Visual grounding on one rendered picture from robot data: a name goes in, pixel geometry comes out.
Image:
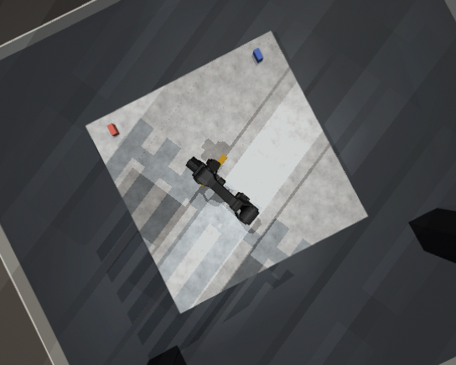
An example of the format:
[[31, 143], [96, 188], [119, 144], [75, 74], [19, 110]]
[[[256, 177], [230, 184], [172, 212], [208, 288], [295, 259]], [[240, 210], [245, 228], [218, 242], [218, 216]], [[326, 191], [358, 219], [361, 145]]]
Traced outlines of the blue block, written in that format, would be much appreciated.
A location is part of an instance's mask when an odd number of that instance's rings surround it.
[[262, 61], [263, 56], [262, 56], [262, 54], [261, 54], [261, 52], [260, 52], [260, 50], [258, 48], [253, 50], [253, 55], [254, 55], [257, 63]]

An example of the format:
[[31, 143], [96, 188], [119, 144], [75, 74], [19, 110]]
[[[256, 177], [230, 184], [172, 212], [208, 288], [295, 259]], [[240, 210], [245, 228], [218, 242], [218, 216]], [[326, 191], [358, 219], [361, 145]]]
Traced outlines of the yellow bar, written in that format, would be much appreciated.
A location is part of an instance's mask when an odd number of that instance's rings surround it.
[[224, 154], [222, 154], [217, 161], [220, 162], [220, 166], [222, 166], [226, 159], [227, 157]]

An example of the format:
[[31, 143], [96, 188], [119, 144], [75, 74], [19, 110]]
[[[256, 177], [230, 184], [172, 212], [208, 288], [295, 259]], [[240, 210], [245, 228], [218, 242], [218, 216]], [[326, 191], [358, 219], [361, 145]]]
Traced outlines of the small red block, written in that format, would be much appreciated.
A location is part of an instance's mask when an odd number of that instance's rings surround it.
[[117, 135], [119, 135], [119, 132], [117, 131], [117, 128], [114, 124], [110, 124], [107, 126], [111, 136], [114, 136], [116, 137]]

